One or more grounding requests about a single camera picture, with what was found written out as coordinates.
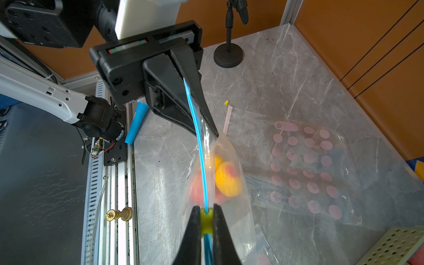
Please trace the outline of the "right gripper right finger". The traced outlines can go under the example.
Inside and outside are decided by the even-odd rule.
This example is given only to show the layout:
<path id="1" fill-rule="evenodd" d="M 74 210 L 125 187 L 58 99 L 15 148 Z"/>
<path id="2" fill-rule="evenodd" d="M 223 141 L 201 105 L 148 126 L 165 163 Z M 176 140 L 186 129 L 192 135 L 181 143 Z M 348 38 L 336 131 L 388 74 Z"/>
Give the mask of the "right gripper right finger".
<path id="1" fill-rule="evenodd" d="M 213 207 L 213 262 L 214 265 L 242 265 L 218 204 Z"/>

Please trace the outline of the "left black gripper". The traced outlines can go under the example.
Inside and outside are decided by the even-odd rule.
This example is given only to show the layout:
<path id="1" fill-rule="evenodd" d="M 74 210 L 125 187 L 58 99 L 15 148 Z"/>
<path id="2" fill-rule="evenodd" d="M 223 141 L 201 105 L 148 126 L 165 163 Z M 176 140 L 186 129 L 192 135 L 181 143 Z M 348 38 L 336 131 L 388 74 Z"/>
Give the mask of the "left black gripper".
<path id="1" fill-rule="evenodd" d="M 201 115 L 218 138 L 198 72 L 202 34 L 195 21 L 188 21 L 92 47 L 89 55 L 117 107 L 145 96 L 155 115 L 195 135 L 186 80 Z"/>

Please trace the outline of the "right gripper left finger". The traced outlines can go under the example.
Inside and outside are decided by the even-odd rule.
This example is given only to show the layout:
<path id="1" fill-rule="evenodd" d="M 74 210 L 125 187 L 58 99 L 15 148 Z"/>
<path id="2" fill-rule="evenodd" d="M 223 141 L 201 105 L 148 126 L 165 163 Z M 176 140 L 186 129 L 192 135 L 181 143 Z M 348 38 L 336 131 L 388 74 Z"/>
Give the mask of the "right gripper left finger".
<path id="1" fill-rule="evenodd" d="M 194 206 L 173 265 L 201 265 L 201 235 L 201 208 Z"/>

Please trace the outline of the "pink red peach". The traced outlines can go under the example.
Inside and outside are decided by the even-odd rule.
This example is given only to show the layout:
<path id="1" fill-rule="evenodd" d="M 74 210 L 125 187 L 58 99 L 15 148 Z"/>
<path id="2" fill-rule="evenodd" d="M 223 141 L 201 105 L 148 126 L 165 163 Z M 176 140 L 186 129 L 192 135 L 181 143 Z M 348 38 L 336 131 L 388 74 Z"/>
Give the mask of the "pink red peach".
<path id="1" fill-rule="evenodd" d="M 225 203 L 229 198 L 225 196 L 221 191 L 219 191 L 218 188 L 215 188 L 215 203 L 218 205 L 222 205 Z"/>

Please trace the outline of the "yellow peach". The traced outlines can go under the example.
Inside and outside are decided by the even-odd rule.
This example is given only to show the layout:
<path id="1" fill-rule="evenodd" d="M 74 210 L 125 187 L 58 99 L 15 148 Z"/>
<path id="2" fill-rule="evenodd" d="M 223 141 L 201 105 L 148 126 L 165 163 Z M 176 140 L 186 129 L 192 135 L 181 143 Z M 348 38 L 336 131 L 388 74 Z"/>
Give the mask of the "yellow peach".
<path id="1" fill-rule="evenodd" d="M 223 162 L 215 171 L 215 184 L 227 197 L 236 197 L 242 191 L 242 180 L 232 162 Z"/>
<path id="2" fill-rule="evenodd" d="M 220 155 L 215 155 L 215 171 L 217 171 L 217 169 L 219 168 L 219 166 L 225 162 L 225 160 L 223 159 L 222 156 Z"/>

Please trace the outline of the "clear blue-zipper zip bag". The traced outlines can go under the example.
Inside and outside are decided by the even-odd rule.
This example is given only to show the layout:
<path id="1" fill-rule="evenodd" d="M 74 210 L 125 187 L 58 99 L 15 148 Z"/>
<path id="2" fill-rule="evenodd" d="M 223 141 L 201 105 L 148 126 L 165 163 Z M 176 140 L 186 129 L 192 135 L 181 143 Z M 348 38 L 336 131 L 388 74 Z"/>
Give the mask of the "clear blue-zipper zip bag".
<path id="1" fill-rule="evenodd" d="M 189 176 L 185 206 L 182 208 L 183 222 L 187 226 L 192 208 L 198 206 L 190 200 L 189 189 L 194 176 L 198 172 L 201 172 L 204 195 L 204 206 L 199 206 L 201 208 L 202 234 L 201 265 L 213 265 L 213 207 L 216 204 L 215 188 L 217 188 L 215 184 L 214 163 L 215 155 L 222 156 L 225 162 L 230 161 L 235 165 L 242 180 L 242 191 L 236 197 L 228 197 L 229 199 L 219 206 L 223 210 L 231 238 L 242 265 L 255 265 L 257 264 L 256 235 L 251 203 L 241 163 L 233 145 L 227 137 L 219 133 L 219 137 L 217 138 L 212 133 L 192 97 L 191 90 L 186 81 L 184 82 L 184 86 L 198 142 L 198 158 Z M 181 229 L 181 242 L 185 229 L 186 227 Z"/>

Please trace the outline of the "pink-dotted zip bag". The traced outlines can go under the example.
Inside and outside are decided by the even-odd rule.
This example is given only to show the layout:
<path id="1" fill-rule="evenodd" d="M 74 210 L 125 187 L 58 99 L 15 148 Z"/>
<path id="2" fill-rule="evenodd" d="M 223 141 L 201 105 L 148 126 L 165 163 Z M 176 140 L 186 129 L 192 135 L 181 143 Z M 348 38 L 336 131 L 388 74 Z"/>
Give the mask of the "pink-dotted zip bag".
<path id="1" fill-rule="evenodd" d="M 356 156 L 338 131 L 234 107 L 224 132 L 254 206 L 375 230 L 424 222 L 419 182 L 379 139 Z"/>

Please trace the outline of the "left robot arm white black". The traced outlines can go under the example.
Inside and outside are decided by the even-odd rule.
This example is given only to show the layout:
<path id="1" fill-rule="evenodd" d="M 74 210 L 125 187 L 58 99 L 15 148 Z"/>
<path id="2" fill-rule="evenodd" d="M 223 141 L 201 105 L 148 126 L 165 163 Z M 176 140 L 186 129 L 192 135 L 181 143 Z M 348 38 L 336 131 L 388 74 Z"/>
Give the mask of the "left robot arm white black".
<path id="1" fill-rule="evenodd" d="M 83 47 L 97 28 L 105 44 L 89 55 L 112 97 L 87 96 L 1 58 L 1 94 L 42 109 L 88 136 L 118 141 L 117 112 L 144 98 L 149 108 L 191 133 L 196 104 L 217 134 L 199 73 L 202 29 L 176 23 L 180 1 L 2 1 L 1 36 L 45 47 Z"/>

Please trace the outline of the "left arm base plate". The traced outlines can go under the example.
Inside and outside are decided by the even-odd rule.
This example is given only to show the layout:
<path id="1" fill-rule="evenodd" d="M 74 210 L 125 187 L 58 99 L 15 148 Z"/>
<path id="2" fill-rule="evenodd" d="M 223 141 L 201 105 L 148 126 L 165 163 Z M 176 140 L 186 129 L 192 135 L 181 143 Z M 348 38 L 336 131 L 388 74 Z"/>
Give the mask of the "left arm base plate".
<path id="1" fill-rule="evenodd" d="M 121 138 L 115 141 L 115 145 L 103 154 L 104 166 L 112 166 L 121 162 L 125 162 L 128 159 L 128 145 L 125 143 L 127 136 L 127 114 L 126 110 L 121 111 L 117 109 L 116 120 L 121 124 L 122 133 Z"/>

